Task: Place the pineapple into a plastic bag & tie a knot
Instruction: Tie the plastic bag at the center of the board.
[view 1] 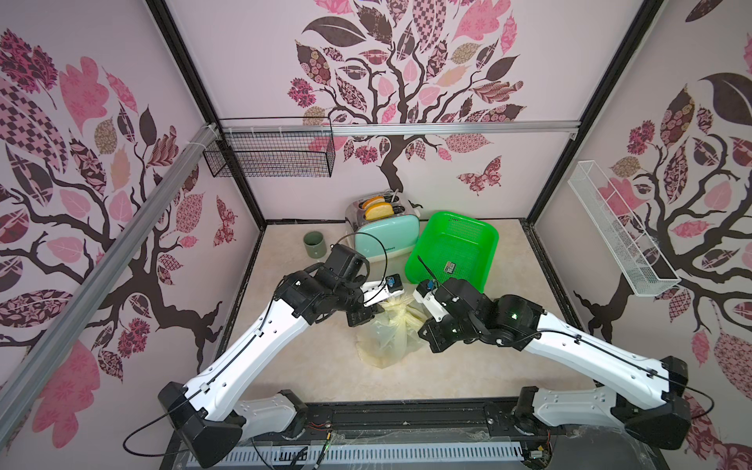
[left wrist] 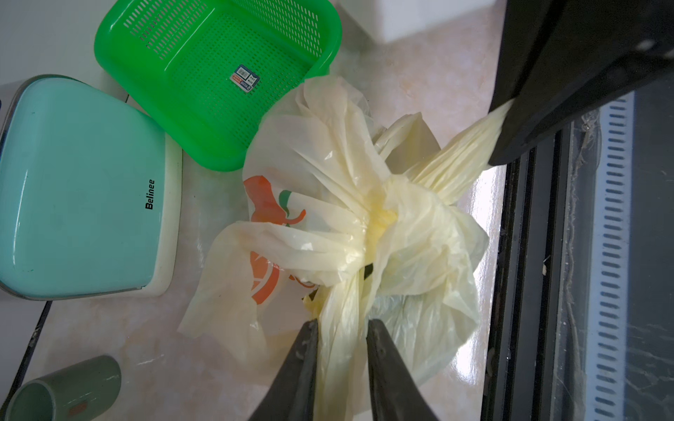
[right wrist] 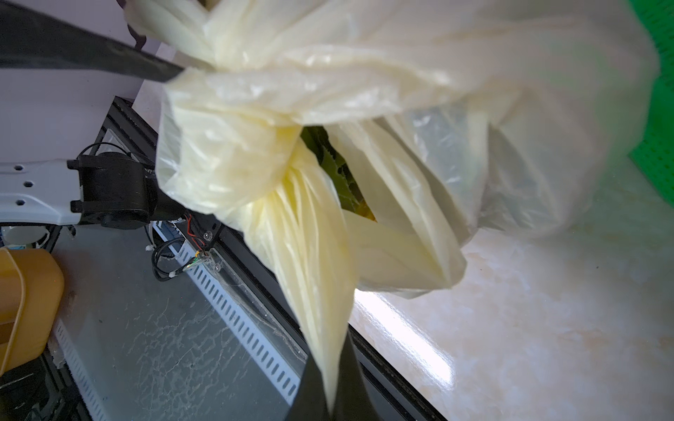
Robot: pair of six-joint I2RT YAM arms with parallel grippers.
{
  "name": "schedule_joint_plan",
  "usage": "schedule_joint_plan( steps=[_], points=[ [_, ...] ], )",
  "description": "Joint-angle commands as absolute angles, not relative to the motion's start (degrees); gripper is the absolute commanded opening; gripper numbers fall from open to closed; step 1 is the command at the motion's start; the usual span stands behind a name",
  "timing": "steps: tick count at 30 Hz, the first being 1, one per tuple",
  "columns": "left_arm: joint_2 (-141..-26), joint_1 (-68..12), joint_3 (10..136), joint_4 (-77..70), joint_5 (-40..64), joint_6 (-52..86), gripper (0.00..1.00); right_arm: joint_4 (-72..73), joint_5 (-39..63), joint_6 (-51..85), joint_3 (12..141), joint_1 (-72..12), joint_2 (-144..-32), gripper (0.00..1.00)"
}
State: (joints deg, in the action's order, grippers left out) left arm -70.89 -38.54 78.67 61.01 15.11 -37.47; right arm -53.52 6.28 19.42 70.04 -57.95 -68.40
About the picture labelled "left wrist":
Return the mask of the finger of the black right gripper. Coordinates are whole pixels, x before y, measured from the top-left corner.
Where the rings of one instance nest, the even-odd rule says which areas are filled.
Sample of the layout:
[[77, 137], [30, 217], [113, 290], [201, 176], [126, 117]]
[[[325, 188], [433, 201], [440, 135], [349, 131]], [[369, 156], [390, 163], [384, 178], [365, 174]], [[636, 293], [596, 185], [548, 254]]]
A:
[[491, 108], [511, 107], [493, 167], [673, 70], [671, 1], [509, 1], [505, 10]]

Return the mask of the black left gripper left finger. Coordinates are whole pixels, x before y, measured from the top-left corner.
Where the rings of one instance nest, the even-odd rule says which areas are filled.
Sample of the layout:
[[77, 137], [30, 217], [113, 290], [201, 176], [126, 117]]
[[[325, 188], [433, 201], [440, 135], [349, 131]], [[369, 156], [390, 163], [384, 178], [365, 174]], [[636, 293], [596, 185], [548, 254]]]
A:
[[303, 324], [250, 421], [313, 420], [318, 348], [319, 323], [314, 319]]

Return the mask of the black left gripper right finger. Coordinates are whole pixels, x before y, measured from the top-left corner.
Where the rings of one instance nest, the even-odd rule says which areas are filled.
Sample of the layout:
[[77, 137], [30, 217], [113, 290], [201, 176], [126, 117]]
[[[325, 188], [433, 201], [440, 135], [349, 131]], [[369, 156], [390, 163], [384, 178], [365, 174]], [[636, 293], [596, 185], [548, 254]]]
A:
[[437, 420], [381, 320], [368, 322], [366, 340], [373, 419]]

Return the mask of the cream plastic bag orange print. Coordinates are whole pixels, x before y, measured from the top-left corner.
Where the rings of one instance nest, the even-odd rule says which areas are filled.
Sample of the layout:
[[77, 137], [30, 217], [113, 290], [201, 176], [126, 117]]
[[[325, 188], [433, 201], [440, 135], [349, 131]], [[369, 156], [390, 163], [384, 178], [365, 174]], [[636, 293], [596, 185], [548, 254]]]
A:
[[458, 201], [487, 169], [510, 110], [501, 105], [441, 151], [395, 172], [387, 159], [416, 141], [421, 115], [376, 124], [363, 94], [336, 76], [310, 79], [266, 114], [247, 151], [249, 219], [212, 243], [179, 326], [208, 335], [253, 375], [270, 378], [290, 333], [254, 295], [266, 261], [319, 323], [315, 417], [349, 420], [368, 398], [365, 338], [382, 321], [414, 382], [443, 370], [479, 327], [475, 271], [489, 244]]

